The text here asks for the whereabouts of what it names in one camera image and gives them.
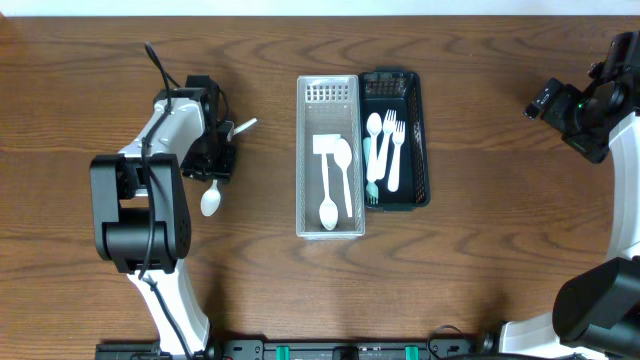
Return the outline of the white disposable spoon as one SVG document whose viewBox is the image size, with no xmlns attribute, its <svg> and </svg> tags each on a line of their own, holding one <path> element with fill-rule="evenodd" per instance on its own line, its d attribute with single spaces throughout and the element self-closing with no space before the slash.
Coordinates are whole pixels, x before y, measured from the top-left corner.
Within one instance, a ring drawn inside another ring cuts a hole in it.
<svg viewBox="0 0 640 360">
<path fill-rule="evenodd" d="M 230 133 L 228 136 L 228 139 L 231 140 L 234 136 L 237 136 L 238 134 L 240 134 L 241 132 L 247 130 L 248 128 L 250 128 L 251 126 L 253 126 L 256 122 L 258 121 L 257 118 L 252 118 L 242 124 L 240 124 L 239 126 L 236 126 Z"/>
<path fill-rule="evenodd" d="M 334 145 L 334 160 L 342 171 L 344 201 L 346 213 L 349 218 L 353 217 L 353 206 L 351 199 L 351 191 L 348 181 L 348 168 L 352 161 L 352 152 L 349 143 L 344 138 L 339 138 Z"/>
<path fill-rule="evenodd" d="M 319 208 L 319 216 L 323 227 L 332 231 L 338 221 L 338 209 L 335 202 L 330 197 L 330 187 L 329 187 L 329 169 L 328 169 L 328 159 L 327 154 L 323 153 L 321 155 L 322 160 L 322 180 L 323 180 L 323 190 L 324 190 L 324 199 L 321 202 Z"/>
<path fill-rule="evenodd" d="M 218 188 L 218 180 L 214 179 L 211 186 L 203 193 L 200 202 L 201 213 L 206 216 L 212 216 L 219 208 L 221 203 L 221 193 Z"/>
</svg>

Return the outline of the mint green plastic fork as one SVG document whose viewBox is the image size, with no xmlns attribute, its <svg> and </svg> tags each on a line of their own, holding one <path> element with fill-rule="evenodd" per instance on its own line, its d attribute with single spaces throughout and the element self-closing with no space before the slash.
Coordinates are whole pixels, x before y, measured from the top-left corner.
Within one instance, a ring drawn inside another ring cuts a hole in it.
<svg viewBox="0 0 640 360">
<path fill-rule="evenodd" d="M 371 139 L 369 137 L 365 137 L 363 139 L 363 151 L 364 151 L 364 160 L 365 160 L 365 170 L 369 169 L 369 151 L 371 146 Z M 367 202 L 370 205 L 377 205 L 379 200 L 379 190 L 377 185 L 374 182 L 368 181 L 366 185 L 366 196 Z"/>
</svg>

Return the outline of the white plastic toddler spoon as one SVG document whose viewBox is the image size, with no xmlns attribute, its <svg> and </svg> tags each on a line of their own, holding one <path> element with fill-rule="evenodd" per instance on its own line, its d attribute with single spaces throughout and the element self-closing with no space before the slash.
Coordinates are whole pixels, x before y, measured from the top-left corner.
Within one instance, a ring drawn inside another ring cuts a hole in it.
<svg viewBox="0 0 640 360">
<path fill-rule="evenodd" d="M 369 165 L 367 166 L 367 180 L 369 182 L 375 182 L 377 179 L 376 165 L 377 165 L 377 137 L 382 131 L 382 119 L 376 112 L 369 115 L 366 122 L 366 129 L 370 138 L 369 149 Z"/>
</svg>

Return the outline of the white plastic fork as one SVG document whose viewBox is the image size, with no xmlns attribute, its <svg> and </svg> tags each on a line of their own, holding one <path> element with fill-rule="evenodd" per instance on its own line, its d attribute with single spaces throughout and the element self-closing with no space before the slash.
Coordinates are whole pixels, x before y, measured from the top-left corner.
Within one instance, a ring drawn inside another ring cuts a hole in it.
<svg viewBox="0 0 640 360">
<path fill-rule="evenodd" d="M 376 179 L 381 180 L 385 176 L 388 157 L 389 142 L 396 128 L 396 111 L 389 109 L 382 123 L 383 139 L 377 157 Z"/>
<path fill-rule="evenodd" d="M 387 188 L 390 192 L 397 192 L 399 189 L 401 147 L 404 143 L 404 140 L 405 123 L 403 121 L 397 121 L 396 128 L 392 136 L 394 150 L 387 182 Z"/>
</svg>

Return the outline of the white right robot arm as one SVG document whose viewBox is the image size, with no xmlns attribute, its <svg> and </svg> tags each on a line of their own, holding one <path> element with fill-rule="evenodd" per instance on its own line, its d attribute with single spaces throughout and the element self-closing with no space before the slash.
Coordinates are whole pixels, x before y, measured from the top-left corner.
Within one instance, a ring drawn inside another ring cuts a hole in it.
<svg viewBox="0 0 640 360">
<path fill-rule="evenodd" d="M 567 281 L 551 312 L 503 324 L 486 350 L 512 358 L 639 356 L 639 34 L 624 32 L 592 65 L 584 90 L 550 79 L 526 107 L 594 164 L 614 162 L 614 210 L 605 261 Z"/>
</svg>

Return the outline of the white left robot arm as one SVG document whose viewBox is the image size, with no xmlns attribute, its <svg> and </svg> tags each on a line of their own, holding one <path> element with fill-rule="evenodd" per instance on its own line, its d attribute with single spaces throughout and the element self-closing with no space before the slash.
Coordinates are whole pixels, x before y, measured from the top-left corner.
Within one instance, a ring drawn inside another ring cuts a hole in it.
<svg viewBox="0 0 640 360">
<path fill-rule="evenodd" d="M 234 124 L 218 116 L 223 99 L 207 75 L 161 90 L 143 130 L 118 153 L 90 164 L 99 256 L 142 294 L 158 330 L 155 343 L 107 343 L 98 359 L 218 359 L 210 322 L 187 271 L 192 224 L 184 179 L 228 180 Z"/>
</svg>

